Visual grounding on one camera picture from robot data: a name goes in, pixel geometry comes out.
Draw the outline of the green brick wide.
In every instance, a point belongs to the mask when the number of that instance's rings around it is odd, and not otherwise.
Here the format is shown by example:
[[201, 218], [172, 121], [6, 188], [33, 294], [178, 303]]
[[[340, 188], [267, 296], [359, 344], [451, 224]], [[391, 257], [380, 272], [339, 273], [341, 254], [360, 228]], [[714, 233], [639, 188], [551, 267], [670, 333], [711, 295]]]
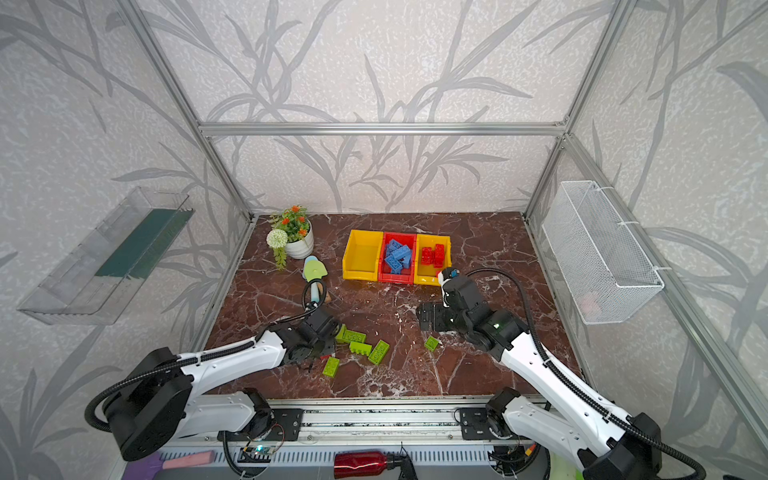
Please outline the green brick wide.
[[366, 341], [366, 334], [357, 332], [357, 331], [347, 330], [342, 336], [342, 341], [345, 343], [353, 343], [353, 342], [364, 343]]

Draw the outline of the green brick toothed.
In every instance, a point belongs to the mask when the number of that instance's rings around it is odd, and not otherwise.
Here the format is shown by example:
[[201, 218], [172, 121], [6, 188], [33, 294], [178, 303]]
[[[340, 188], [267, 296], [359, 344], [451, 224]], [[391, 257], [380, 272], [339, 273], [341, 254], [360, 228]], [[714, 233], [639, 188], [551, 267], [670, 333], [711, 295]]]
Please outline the green brick toothed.
[[351, 353], [362, 356], [369, 356], [373, 347], [369, 344], [352, 341], [349, 343], [349, 350]]

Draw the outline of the red brick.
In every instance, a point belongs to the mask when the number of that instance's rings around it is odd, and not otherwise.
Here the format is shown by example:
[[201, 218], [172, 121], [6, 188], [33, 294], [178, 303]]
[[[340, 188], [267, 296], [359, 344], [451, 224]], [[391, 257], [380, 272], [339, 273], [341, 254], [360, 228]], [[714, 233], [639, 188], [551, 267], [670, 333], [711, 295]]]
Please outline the red brick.
[[434, 264], [434, 250], [431, 247], [422, 247], [420, 264], [422, 266]]
[[432, 248], [432, 266], [441, 271], [446, 265], [446, 246], [438, 243]]

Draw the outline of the green brick diagonal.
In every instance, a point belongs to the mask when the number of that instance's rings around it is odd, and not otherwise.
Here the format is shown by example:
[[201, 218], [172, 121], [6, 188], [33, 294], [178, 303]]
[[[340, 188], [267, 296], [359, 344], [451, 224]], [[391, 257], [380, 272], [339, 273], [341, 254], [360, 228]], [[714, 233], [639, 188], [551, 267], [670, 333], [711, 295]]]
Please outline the green brick diagonal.
[[390, 345], [387, 342], [379, 340], [368, 355], [368, 360], [374, 365], [380, 365], [389, 352], [389, 349]]

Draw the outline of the blue brick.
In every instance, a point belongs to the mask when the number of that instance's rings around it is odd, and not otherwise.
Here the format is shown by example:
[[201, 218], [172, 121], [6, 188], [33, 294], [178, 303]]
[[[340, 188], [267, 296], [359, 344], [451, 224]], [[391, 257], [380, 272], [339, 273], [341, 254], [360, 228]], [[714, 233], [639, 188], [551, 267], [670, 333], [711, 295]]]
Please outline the blue brick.
[[403, 263], [400, 259], [396, 258], [394, 255], [389, 255], [385, 258], [385, 263], [388, 266], [391, 274], [401, 274], [403, 270]]
[[395, 252], [395, 251], [397, 251], [398, 249], [400, 249], [401, 247], [402, 247], [402, 245], [401, 245], [401, 244], [400, 244], [398, 241], [396, 241], [396, 240], [392, 239], [392, 240], [390, 240], [390, 241], [387, 243], [387, 245], [386, 245], [385, 254], [386, 254], [387, 256], [389, 256], [389, 255], [391, 255], [393, 252]]
[[402, 245], [397, 249], [394, 249], [390, 254], [394, 260], [396, 260], [402, 268], [409, 268], [412, 260], [412, 250], [407, 245]]

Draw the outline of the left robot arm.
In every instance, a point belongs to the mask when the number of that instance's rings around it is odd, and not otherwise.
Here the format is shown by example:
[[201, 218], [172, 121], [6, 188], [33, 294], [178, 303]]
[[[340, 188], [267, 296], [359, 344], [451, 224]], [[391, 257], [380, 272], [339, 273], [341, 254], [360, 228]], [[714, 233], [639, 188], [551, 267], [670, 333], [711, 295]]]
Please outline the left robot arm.
[[211, 350], [147, 354], [122, 381], [97, 394], [85, 421], [111, 434], [123, 460], [148, 457], [168, 442], [206, 433], [258, 437], [275, 424], [257, 391], [216, 395], [250, 374], [329, 353], [341, 323], [321, 307], [267, 326], [259, 335]]

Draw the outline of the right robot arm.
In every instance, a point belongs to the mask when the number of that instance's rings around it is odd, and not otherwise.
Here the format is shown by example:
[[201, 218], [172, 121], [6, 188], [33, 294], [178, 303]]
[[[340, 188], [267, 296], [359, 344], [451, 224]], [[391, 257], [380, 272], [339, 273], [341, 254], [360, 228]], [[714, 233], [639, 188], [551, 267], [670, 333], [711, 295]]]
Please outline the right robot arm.
[[486, 405], [494, 435], [529, 438], [571, 461], [585, 479], [656, 479], [665, 457], [689, 467], [693, 479], [706, 477], [697, 460], [662, 442], [660, 427], [652, 418], [629, 414], [546, 349], [528, 295], [517, 278], [508, 279], [519, 292], [523, 316], [492, 308], [474, 281], [475, 274], [462, 274], [452, 267], [440, 271], [435, 277], [440, 302], [424, 303], [417, 313], [459, 333], [551, 404], [545, 410], [515, 389], [502, 389]]

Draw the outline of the light blue garden trowel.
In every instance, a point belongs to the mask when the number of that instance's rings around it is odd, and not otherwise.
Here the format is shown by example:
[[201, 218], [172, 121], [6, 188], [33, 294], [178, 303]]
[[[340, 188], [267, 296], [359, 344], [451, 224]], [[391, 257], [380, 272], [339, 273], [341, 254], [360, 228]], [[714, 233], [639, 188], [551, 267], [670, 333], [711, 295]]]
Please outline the light blue garden trowel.
[[318, 280], [325, 276], [322, 262], [314, 255], [308, 256], [304, 261], [303, 278], [310, 286], [310, 299], [312, 302], [320, 301]]

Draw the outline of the yellow bin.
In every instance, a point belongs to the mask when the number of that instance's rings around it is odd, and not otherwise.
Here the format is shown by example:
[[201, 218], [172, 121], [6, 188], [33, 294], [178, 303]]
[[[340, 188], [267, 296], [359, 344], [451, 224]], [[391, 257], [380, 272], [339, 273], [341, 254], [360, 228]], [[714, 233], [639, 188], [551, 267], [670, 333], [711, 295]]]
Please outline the yellow bin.
[[345, 280], [377, 282], [384, 233], [351, 230], [342, 259]]
[[418, 234], [416, 237], [415, 260], [414, 260], [414, 283], [417, 285], [437, 286], [439, 282], [437, 271], [432, 265], [422, 266], [420, 264], [421, 248], [431, 247], [441, 243], [446, 246], [446, 267], [452, 266], [451, 259], [451, 239], [449, 236]]

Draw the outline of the red bin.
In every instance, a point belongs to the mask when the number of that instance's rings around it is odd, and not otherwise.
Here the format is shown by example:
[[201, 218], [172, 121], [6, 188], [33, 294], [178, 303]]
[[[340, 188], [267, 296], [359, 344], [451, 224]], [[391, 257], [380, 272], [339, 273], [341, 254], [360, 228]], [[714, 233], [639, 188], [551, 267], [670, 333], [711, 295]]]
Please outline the red bin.
[[384, 232], [380, 249], [378, 281], [412, 284], [414, 279], [416, 235]]

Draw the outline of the left yellow bin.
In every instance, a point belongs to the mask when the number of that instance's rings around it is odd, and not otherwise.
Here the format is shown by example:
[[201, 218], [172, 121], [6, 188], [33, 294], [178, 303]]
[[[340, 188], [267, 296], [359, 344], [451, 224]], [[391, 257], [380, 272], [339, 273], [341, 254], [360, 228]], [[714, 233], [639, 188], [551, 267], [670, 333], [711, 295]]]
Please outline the left yellow bin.
[[342, 259], [345, 280], [377, 282], [384, 233], [351, 230]]

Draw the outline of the electronics board with led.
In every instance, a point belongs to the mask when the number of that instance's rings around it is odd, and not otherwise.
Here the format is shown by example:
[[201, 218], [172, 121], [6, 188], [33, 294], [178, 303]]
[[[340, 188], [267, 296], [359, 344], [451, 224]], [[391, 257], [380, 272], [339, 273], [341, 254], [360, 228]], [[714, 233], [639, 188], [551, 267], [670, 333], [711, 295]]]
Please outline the electronics board with led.
[[239, 450], [237, 463], [242, 465], [268, 464], [275, 453], [273, 446], [247, 446]]

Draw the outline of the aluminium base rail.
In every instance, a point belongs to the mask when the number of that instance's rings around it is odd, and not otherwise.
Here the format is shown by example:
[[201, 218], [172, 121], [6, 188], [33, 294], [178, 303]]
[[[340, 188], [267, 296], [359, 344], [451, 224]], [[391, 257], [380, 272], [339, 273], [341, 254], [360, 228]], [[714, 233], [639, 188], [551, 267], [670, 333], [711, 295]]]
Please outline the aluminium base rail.
[[[560, 455], [576, 455], [589, 450], [597, 456], [619, 443], [625, 430], [585, 403], [559, 406], [554, 412], [528, 401], [513, 391], [503, 391], [486, 406], [487, 426], [476, 428], [480, 437], [496, 440], [525, 437]], [[167, 442], [219, 431], [253, 438], [266, 434], [276, 414], [255, 396], [242, 392], [232, 395], [207, 395], [195, 400], [171, 398], [154, 400], [143, 410], [113, 403], [108, 425], [123, 458], [144, 458]], [[386, 409], [363, 405], [351, 409], [322, 410], [304, 419], [310, 432], [342, 440], [354, 436], [364, 439], [389, 437], [435, 438], [471, 425], [456, 420], [438, 405], [407, 405]]]

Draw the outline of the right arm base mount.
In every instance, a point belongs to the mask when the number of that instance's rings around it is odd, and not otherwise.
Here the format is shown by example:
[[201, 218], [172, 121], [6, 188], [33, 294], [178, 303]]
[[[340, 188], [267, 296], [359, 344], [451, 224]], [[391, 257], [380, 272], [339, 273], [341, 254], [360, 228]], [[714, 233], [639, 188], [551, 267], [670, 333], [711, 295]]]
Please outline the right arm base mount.
[[457, 408], [454, 411], [454, 420], [461, 430], [461, 438], [465, 441], [492, 441], [497, 439], [490, 429], [485, 406]]

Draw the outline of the clear plastic wall shelf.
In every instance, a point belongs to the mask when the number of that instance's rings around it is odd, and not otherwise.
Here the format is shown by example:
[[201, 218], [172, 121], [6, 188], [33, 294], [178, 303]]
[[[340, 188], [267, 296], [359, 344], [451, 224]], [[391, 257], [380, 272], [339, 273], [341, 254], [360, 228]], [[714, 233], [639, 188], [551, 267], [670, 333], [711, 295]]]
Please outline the clear plastic wall shelf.
[[185, 193], [134, 188], [18, 310], [47, 325], [114, 324], [193, 215]]

